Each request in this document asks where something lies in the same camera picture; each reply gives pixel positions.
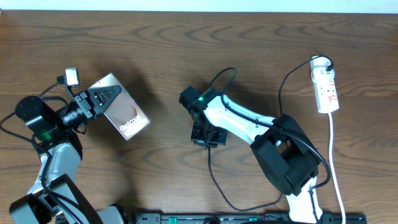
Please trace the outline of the Galaxy smartphone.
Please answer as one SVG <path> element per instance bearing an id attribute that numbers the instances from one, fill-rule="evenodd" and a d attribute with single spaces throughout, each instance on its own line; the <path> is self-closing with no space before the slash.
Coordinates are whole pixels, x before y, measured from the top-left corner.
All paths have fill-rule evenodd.
<path id="1" fill-rule="evenodd" d="M 119 131 L 122 137 L 128 141 L 147 127 L 150 124 L 150 119 L 112 73 L 94 83 L 89 87 L 89 90 L 114 85 L 119 86 L 121 92 L 108 106 L 104 115 Z"/>

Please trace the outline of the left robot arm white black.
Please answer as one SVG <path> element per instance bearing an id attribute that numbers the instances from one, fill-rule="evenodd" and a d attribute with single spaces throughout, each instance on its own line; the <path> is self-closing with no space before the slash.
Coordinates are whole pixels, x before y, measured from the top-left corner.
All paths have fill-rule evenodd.
<path id="1" fill-rule="evenodd" d="M 37 180 L 27 195 L 9 207 L 14 223 L 127 223 L 117 205 L 97 211 L 75 185 L 76 170 L 83 158 L 78 138 L 80 126 L 104 114 L 120 94 L 121 87 L 94 88 L 73 96 L 54 111 L 51 96 L 27 96 L 15 115 L 33 131 L 28 140 L 42 163 Z"/>

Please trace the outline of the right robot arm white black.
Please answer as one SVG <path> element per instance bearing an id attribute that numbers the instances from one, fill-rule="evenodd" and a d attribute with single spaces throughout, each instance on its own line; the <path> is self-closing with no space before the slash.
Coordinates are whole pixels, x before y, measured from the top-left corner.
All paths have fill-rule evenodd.
<path id="1" fill-rule="evenodd" d="M 267 179 L 287 197 L 289 218 L 320 222 L 323 212 L 315 186 L 322 159 L 292 117 L 257 114 L 214 88 L 201 93 L 189 86 L 180 93 L 179 102 L 192 117 L 194 144 L 211 149 L 224 145 L 227 133 L 233 133 L 250 145 Z"/>

